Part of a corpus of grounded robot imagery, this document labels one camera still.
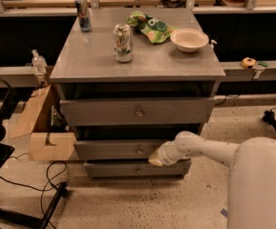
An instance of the green snack bag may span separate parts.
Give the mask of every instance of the green snack bag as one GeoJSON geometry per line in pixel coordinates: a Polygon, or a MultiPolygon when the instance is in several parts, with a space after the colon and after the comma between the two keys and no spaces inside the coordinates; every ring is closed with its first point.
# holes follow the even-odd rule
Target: green snack bag
{"type": "Polygon", "coordinates": [[[140,30],[153,44],[164,42],[175,29],[141,11],[133,11],[127,19],[127,24],[140,30]]]}

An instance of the dresser top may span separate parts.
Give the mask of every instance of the dresser top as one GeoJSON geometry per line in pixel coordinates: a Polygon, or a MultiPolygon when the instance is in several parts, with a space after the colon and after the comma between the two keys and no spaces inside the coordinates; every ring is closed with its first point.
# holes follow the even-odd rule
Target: dresser top
{"type": "Polygon", "coordinates": [[[140,10],[177,28],[199,29],[190,9],[114,8],[90,10],[93,30],[82,32],[78,21],[53,68],[54,83],[219,80],[225,76],[212,48],[206,45],[193,53],[181,52],[168,38],[153,45],[139,31],[133,30],[134,58],[127,63],[116,61],[112,31],[126,23],[134,10],[140,10]]]}

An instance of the black chair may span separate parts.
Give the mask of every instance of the black chair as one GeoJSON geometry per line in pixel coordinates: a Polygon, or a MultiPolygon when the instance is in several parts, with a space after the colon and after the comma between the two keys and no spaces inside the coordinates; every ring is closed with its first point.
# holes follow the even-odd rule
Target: black chair
{"type": "MultiPolygon", "coordinates": [[[[6,130],[3,126],[3,120],[6,118],[9,118],[13,110],[15,109],[15,105],[17,103],[17,99],[16,99],[17,94],[14,88],[12,88],[6,81],[4,81],[3,79],[0,79],[0,81],[3,82],[8,87],[8,91],[4,97],[3,104],[0,109],[0,141],[1,141],[6,134],[6,130]]],[[[13,147],[0,143],[0,168],[3,166],[6,160],[11,156],[13,151],[14,151],[13,147]]],[[[54,197],[42,219],[16,213],[13,211],[6,211],[6,210],[0,209],[0,220],[22,225],[27,228],[34,228],[34,229],[46,228],[50,221],[50,218],[53,215],[54,209],[57,206],[57,203],[59,202],[61,197],[67,196],[66,187],[67,187],[66,182],[61,182],[59,184],[59,186],[57,187],[56,193],[54,194],[54,197]]]]}

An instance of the soda can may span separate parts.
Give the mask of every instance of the soda can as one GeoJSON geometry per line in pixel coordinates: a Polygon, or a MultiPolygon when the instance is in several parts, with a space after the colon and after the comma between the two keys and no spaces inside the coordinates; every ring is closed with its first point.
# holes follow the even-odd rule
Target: soda can
{"type": "Polygon", "coordinates": [[[133,58],[133,35],[129,25],[118,24],[113,30],[116,60],[129,62],[133,58]]]}
{"type": "Polygon", "coordinates": [[[89,12],[87,0],[74,0],[77,8],[77,17],[81,31],[88,32],[92,30],[91,15],[89,12]]]}

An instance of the concrete floor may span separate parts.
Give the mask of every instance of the concrete floor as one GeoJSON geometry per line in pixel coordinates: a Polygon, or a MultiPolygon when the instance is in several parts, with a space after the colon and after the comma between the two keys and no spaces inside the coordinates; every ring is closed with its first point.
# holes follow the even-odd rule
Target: concrete floor
{"type": "MultiPolygon", "coordinates": [[[[254,136],[276,138],[272,126],[262,121],[264,112],[276,107],[276,96],[261,100],[221,97],[202,129],[202,136],[241,143],[254,136]]],[[[19,114],[5,121],[10,129],[19,114]]],[[[15,148],[14,156],[28,151],[29,136],[6,137],[3,142],[15,148]]],[[[28,156],[10,158],[0,176],[42,189],[47,183],[50,162],[28,161],[28,156]]],[[[55,164],[49,174],[61,172],[55,164]]],[[[62,198],[51,219],[58,229],[226,229],[228,169],[204,156],[194,157],[184,179],[118,179],[91,181],[80,161],[67,162],[67,170],[53,180],[69,181],[69,196],[62,198]]],[[[46,208],[54,191],[44,194],[46,208]]],[[[42,217],[41,193],[0,179],[0,207],[42,217]]],[[[22,228],[0,222],[0,228],[22,228]]]]}

